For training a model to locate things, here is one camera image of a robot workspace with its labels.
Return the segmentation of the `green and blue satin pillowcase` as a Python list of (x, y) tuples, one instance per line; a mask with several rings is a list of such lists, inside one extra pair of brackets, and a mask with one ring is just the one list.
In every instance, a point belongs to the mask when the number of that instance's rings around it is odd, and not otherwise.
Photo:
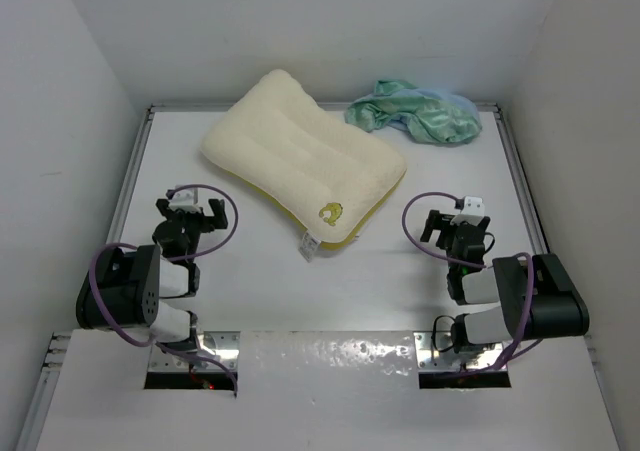
[(466, 144), (482, 131), (479, 111), (467, 98), (403, 80), (377, 81), (371, 94), (348, 106), (344, 118), (366, 132), (395, 128), (419, 144)]

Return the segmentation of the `cream pillow with yellow edge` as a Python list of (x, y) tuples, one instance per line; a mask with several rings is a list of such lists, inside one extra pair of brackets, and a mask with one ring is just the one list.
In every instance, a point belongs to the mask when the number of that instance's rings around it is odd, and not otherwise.
[(331, 251), (350, 244), (407, 171), (391, 145), (323, 110), (280, 69), (215, 122), (201, 152)]

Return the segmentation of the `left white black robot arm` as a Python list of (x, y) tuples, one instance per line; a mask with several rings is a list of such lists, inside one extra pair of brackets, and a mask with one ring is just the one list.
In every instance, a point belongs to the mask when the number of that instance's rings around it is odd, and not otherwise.
[(150, 340), (172, 350), (195, 354), (199, 348), (197, 316), (176, 309), (171, 299), (193, 297), (199, 289), (200, 269), (194, 255), (200, 237), (225, 230), (228, 219), (222, 199), (208, 201), (207, 215), (196, 194), (181, 191), (159, 199), (163, 220), (152, 242), (137, 249), (110, 247), (99, 253), (94, 275), (87, 276), (76, 301), (76, 320), (83, 329), (111, 331), (107, 310), (132, 340)]

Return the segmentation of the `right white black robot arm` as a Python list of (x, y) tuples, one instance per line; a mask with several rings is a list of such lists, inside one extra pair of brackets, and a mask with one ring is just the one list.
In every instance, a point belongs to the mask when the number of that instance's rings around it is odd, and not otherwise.
[(461, 352), (506, 340), (584, 336), (590, 327), (587, 305), (555, 254), (498, 257), (484, 262), (490, 218), (432, 210), (420, 240), (433, 232), (448, 261), (447, 289), (458, 305), (490, 304), (485, 311), (453, 319), (451, 346)]

